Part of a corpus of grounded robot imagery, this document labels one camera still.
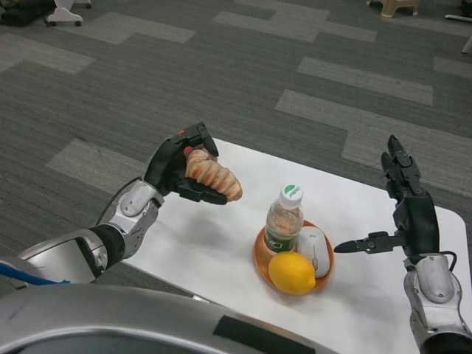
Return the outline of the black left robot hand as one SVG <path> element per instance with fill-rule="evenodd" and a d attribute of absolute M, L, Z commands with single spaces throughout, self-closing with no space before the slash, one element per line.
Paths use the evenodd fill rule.
<path fill-rule="evenodd" d="M 180 197 L 195 202 L 226 204 L 228 199 L 225 195 L 185 176 L 187 157 L 184 150 L 201 145 L 212 156 L 219 155 L 213 138 L 202 122 L 191 125 L 166 139 L 150 160 L 144 181 L 155 187 L 163 196 L 175 192 Z"/>

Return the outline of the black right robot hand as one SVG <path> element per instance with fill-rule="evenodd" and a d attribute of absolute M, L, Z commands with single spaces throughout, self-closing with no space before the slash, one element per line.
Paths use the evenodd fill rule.
<path fill-rule="evenodd" d="M 420 183 L 420 170 L 414 158 L 403 148 L 397 137 L 391 135 L 388 151 L 381 155 L 381 166 L 386 177 L 386 191 L 396 200 L 393 220 L 396 231 L 371 232 L 364 239 L 338 244 L 338 254 L 365 252 L 377 254 L 401 247 L 407 257 L 440 251 L 440 231 L 434 202 Z"/>

